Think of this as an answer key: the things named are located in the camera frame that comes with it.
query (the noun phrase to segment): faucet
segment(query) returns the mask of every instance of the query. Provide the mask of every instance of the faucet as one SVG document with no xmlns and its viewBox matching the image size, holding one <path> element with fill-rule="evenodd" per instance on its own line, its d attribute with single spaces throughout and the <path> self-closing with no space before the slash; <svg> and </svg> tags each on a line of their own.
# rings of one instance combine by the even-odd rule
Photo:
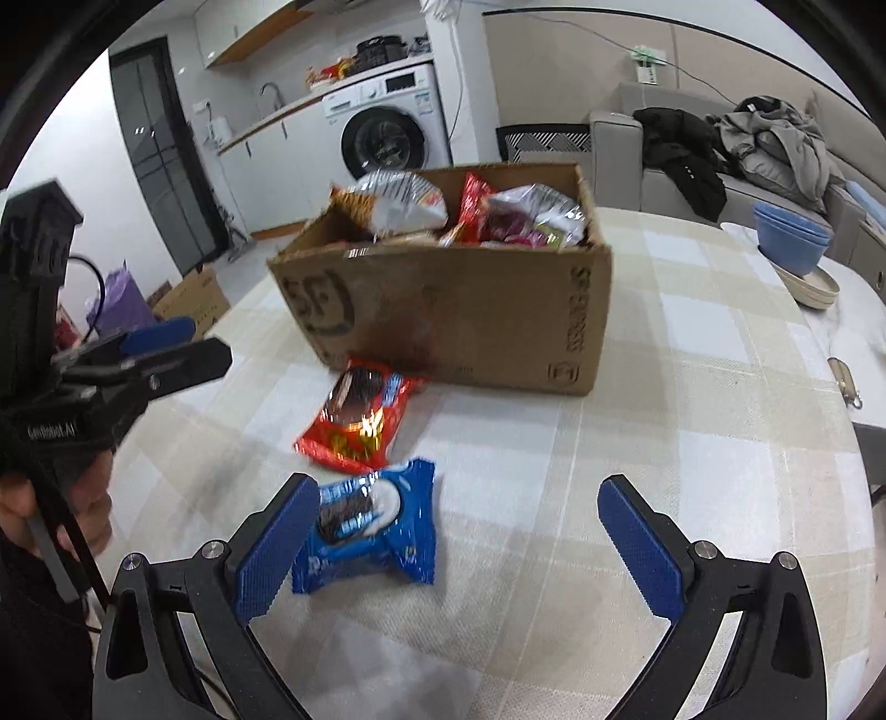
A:
<svg viewBox="0 0 886 720">
<path fill-rule="evenodd" d="M 276 97 L 274 98 L 274 110 L 277 111 L 284 106 L 283 93 L 281 93 L 280 88 L 276 86 L 276 82 L 266 82 L 264 85 L 261 86 L 261 90 L 259 90 L 259 95 L 264 95 L 267 88 L 274 88 L 274 93 L 276 95 Z"/>
</svg>

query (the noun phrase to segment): checkered tablecloth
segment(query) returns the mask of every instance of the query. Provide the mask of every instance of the checkered tablecloth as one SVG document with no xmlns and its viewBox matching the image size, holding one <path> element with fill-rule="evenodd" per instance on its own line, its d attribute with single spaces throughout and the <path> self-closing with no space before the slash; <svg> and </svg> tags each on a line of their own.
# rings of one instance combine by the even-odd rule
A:
<svg viewBox="0 0 886 720">
<path fill-rule="evenodd" d="M 285 584 L 253 630 L 316 720 L 603 718 L 664 635 L 603 531 L 600 481 L 624 473 L 690 539 L 738 558 L 789 550 L 818 616 L 831 717 L 867 659 L 874 534 L 851 424 L 825 359 L 769 264 L 725 233 L 601 210 L 615 282 L 587 398 L 430 385 L 400 460 L 438 468 L 438 581 L 385 576 L 312 597 Z M 228 537 L 294 471 L 334 378 L 268 279 L 217 327 L 227 378 L 156 403 L 117 457 L 126 552 L 191 555 Z M 725 659 L 729 616 L 682 716 Z"/>
</svg>

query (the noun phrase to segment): gray jacket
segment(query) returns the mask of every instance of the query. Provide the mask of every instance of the gray jacket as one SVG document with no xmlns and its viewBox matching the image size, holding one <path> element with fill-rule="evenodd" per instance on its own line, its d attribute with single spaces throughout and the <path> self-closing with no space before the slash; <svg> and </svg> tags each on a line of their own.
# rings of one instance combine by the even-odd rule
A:
<svg viewBox="0 0 886 720">
<path fill-rule="evenodd" d="M 843 184 L 819 126 L 790 103 L 771 113 L 728 113 L 719 130 L 750 182 L 798 205 L 824 213 L 828 185 Z"/>
</svg>

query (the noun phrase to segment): snack bag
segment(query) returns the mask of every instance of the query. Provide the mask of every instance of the snack bag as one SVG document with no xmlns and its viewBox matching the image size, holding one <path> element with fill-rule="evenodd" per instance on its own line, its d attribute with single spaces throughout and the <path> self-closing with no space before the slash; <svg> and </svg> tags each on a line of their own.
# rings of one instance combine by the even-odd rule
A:
<svg viewBox="0 0 886 720">
<path fill-rule="evenodd" d="M 400 466 L 320 487 L 320 517 L 292 563 L 292 591 L 397 569 L 433 584 L 437 534 L 431 505 L 434 464 Z"/>
<path fill-rule="evenodd" d="M 481 242 L 531 247 L 577 245 L 585 237 L 587 217 L 575 200 L 547 185 L 523 185 L 483 199 L 478 234 Z"/>
<path fill-rule="evenodd" d="M 449 215 L 439 188 L 405 170 L 376 170 L 348 188 L 332 188 L 330 204 L 379 238 L 433 230 Z"/>
<path fill-rule="evenodd" d="M 458 215 L 458 224 L 440 239 L 443 247 L 454 243 L 462 245 L 479 245 L 478 235 L 480 219 L 483 215 L 483 198 L 495 193 L 495 189 L 474 173 L 464 178 L 462 209 Z"/>
<path fill-rule="evenodd" d="M 352 359 L 295 449 L 343 473 L 385 467 L 409 394 L 421 384 L 386 365 Z"/>
</svg>

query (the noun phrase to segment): beige plate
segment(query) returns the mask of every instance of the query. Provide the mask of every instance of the beige plate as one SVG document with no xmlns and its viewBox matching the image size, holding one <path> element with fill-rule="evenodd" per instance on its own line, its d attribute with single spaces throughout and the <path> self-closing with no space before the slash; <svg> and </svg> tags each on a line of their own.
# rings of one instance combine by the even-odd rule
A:
<svg viewBox="0 0 886 720">
<path fill-rule="evenodd" d="M 816 268 L 809 275 L 798 278 L 771 260 L 769 262 L 797 302 L 816 310 L 826 310 L 834 304 L 836 295 L 840 292 L 840 286 L 821 268 Z"/>
</svg>

